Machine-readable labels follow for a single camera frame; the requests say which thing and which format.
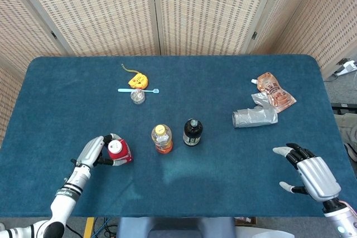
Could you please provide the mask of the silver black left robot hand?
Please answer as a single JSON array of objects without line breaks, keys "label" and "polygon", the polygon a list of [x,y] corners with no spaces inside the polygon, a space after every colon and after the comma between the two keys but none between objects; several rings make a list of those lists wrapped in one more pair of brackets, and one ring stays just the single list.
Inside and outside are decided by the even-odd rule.
[{"label": "silver black left robot hand", "polygon": [[90,140],[78,156],[76,166],[93,168],[98,164],[121,166],[133,160],[127,142],[119,135],[110,133]]}]

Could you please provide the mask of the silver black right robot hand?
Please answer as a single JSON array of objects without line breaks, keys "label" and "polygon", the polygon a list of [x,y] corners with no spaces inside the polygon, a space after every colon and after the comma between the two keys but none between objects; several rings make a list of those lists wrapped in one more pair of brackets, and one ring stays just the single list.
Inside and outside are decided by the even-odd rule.
[{"label": "silver black right robot hand", "polygon": [[293,186],[280,181],[279,185],[284,190],[309,195],[317,202],[329,201],[339,196],[341,187],[321,157],[295,143],[275,147],[273,152],[288,160],[303,182],[303,186]]}]

